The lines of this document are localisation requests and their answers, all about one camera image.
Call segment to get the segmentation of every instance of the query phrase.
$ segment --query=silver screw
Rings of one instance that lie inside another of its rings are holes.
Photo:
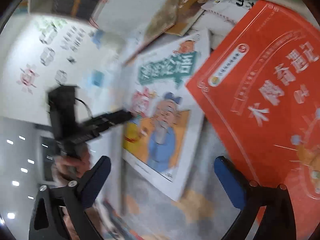
[[[250,184],[251,187],[257,187],[258,186],[258,182],[256,182],[255,180],[251,180],[249,184]]]
[[[287,189],[287,186],[286,186],[285,184],[280,184],[280,189],[286,190],[286,189]]]
[[[68,186],[69,187],[74,187],[74,186],[76,186],[78,184],[78,182],[76,181],[76,180],[73,180],[73,181],[70,181],[69,183],[68,183]]]
[[[47,189],[47,186],[46,185],[42,185],[41,187],[40,187],[40,191],[45,191]]]

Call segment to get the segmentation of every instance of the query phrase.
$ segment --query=red book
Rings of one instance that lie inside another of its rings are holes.
[[[320,220],[320,32],[259,0],[187,88],[236,167],[288,187],[298,239]]]

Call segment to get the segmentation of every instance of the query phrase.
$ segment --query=red circular logo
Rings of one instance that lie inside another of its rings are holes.
[[[245,45],[245,44],[240,44],[238,46],[238,51],[241,52],[241,53],[245,53],[247,51],[247,49],[248,49],[247,45]]]

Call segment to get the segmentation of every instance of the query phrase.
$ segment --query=cartoon man in blue shirt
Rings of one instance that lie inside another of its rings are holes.
[[[178,105],[181,100],[181,97],[174,97],[172,93],[166,93],[164,99],[158,103],[152,117],[155,130],[148,143],[147,164],[159,173],[169,168],[170,158],[175,152],[176,135],[172,127],[179,118]]]

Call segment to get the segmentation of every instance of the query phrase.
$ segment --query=ceiling light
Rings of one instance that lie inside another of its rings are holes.
[[[15,214],[14,213],[8,213],[8,218],[9,219],[14,219],[15,218]]]

